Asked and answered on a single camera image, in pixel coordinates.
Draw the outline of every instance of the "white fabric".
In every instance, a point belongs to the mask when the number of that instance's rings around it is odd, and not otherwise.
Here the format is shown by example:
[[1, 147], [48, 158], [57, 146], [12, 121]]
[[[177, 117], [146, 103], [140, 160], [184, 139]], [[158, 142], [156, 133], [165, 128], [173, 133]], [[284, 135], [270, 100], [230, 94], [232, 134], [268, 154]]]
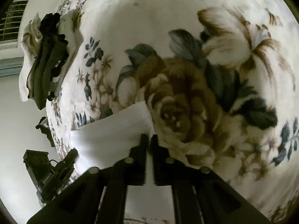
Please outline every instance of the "white fabric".
[[70, 63], [73, 59], [73, 56], [76, 51], [76, 37], [74, 33], [74, 24], [72, 21], [72, 11], [68, 12], [67, 14], [64, 14], [61, 16], [60, 21], [58, 23], [58, 33], [64, 34], [65, 39], [68, 41], [68, 46], [66, 47], [66, 51], [68, 52], [68, 59], [66, 63], [62, 66], [61, 72], [59, 75], [59, 81], [57, 84], [57, 88], [55, 90], [55, 96], [58, 96], [61, 84], [64, 80], [64, 77], [68, 71], [68, 68], [70, 66]]
[[20, 98], [23, 102], [28, 100], [27, 78], [41, 46], [42, 34], [39, 31], [40, 22], [41, 19], [37, 13], [33, 20], [25, 27], [22, 34], [21, 47], [24, 51], [24, 63], [19, 76], [19, 90]]
[[[76, 170], [82, 174], [93, 166], [100, 169], [113, 166], [128, 157], [132, 147], [139, 145], [143, 133], [149, 137], [154, 133], [145, 102], [71, 131], [71, 146], [79, 153]], [[147, 157], [146, 184], [128, 187], [125, 213], [125, 218], [140, 220], [146, 217], [174, 222], [171, 189], [154, 185], [150, 156]]]

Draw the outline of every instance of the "white cloth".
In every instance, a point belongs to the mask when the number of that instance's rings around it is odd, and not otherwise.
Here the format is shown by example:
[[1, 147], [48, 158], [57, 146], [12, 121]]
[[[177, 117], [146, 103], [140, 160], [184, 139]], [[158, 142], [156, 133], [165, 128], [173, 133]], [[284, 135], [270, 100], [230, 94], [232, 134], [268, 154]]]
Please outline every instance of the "white cloth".
[[41, 46], [42, 34], [39, 31], [40, 22], [41, 19], [37, 13], [33, 20], [25, 27], [22, 34], [21, 47], [24, 51], [24, 63], [19, 76], [19, 90], [20, 98], [23, 102], [28, 100], [27, 78]]
[[[141, 134], [151, 137], [153, 132], [152, 119], [145, 102], [138, 102], [117, 114], [71, 131], [71, 147], [75, 147], [79, 153], [76, 170], [82, 174], [93, 166], [100, 169], [111, 167], [128, 157], [132, 147], [139, 145]], [[146, 184], [128, 187], [125, 213], [125, 218], [142, 220], [142, 217], [146, 217], [174, 223], [171, 188], [154, 185], [149, 156]]]
[[61, 16], [60, 21], [58, 23], [58, 33], [64, 34], [65, 39], [68, 41], [68, 45], [66, 47], [66, 51], [68, 52], [68, 59], [66, 63], [62, 66], [61, 72], [59, 75], [59, 81], [57, 84], [57, 88], [55, 90], [55, 96], [58, 96], [61, 84], [64, 80], [64, 77], [68, 71], [68, 68], [70, 66], [70, 63], [73, 59], [73, 56], [76, 51], [76, 37], [74, 33], [74, 23], [72, 21], [72, 14], [73, 11], [68, 12], [67, 14], [64, 14]]
[[299, 195], [299, 25], [283, 0], [62, 5], [81, 38], [47, 104], [62, 158], [71, 130], [145, 99], [172, 157], [213, 167], [270, 220], [286, 216]]

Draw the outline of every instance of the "floral fabric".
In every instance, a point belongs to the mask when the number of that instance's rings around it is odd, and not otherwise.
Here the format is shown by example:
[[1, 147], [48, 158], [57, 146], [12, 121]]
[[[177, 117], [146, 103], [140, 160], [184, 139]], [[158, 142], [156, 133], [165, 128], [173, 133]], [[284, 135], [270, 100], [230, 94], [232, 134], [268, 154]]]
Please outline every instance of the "floral fabric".
[[71, 130], [145, 101], [172, 157], [211, 167], [271, 222], [286, 216], [299, 195], [299, 25], [283, 0], [62, 1], [69, 10], [79, 46], [47, 102], [61, 158]]

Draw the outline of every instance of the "folded clothes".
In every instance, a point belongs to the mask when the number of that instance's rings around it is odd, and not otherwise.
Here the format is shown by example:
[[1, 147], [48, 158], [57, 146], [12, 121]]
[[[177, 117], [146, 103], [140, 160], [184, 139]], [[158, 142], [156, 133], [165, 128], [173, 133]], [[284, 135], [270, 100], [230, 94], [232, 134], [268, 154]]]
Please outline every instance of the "folded clothes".
[[21, 38], [21, 47], [24, 51], [24, 62], [19, 76], [19, 90], [20, 98], [23, 102], [28, 100], [29, 90], [26, 85], [27, 78], [41, 46], [42, 34], [39, 30], [40, 24], [41, 19], [37, 13], [33, 20], [31, 20], [25, 27]]
[[35, 60], [27, 76], [27, 98], [34, 99], [40, 110], [46, 106], [47, 99], [52, 100], [55, 96], [54, 93], [49, 93], [54, 92], [58, 85], [52, 79], [59, 76], [61, 67], [68, 58], [68, 42], [65, 35], [58, 34], [59, 20], [58, 13], [50, 13], [43, 18], [39, 26], [39, 33], [42, 34], [41, 48], [35, 54], [29, 53], [30, 58], [35, 56]]

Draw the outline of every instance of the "screw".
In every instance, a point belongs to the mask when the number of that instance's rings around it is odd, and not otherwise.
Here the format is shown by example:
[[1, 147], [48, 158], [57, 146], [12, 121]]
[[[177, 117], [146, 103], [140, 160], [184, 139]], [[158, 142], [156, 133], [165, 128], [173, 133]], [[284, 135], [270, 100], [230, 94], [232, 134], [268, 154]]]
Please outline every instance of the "screw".
[[168, 157], [165, 159], [165, 162], [168, 164], [174, 163], [174, 159], [172, 157]]
[[201, 167], [201, 168], [200, 168], [200, 171], [201, 171], [202, 173], [204, 173], [204, 174], [208, 174], [208, 173], [211, 172], [211, 170], [210, 170], [208, 167], [206, 167], [206, 166]]
[[125, 161], [125, 163], [127, 163], [127, 164], [132, 164], [132, 163], [134, 162], [134, 158], [126, 157], [126, 158], [124, 159], [124, 161]]
[[89, 168], [87, 171], [88, 171], [89, 173], [91, 173], [91, 174], [96, 174], [96, 173], [98, 173], [100, 170], [99, 170], [99, 168], [97, 168], [97, 167], [91, 167], [91, 168]]

